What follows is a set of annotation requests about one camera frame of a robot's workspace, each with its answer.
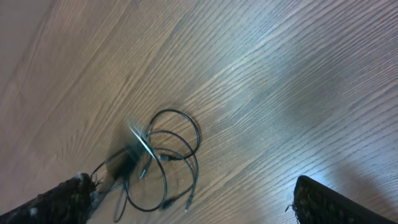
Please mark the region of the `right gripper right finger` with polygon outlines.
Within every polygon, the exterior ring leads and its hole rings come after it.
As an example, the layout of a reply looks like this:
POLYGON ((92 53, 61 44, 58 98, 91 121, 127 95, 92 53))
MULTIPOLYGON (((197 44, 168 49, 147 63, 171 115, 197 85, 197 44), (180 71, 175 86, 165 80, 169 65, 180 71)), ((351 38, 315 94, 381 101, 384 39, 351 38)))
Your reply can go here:
POLYGON ((287 209, 299 224, 395 224, 306 175, 298 177, 287 209))

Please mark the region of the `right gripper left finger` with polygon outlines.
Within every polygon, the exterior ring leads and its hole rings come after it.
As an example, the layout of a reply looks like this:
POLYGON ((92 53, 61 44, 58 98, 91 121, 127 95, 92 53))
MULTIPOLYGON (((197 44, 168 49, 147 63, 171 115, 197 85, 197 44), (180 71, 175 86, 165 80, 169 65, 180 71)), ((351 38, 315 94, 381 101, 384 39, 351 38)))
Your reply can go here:
POLYGON ((82 173, 1 215, 1 224, 79 224, 90 219, 96 184, 82 173))

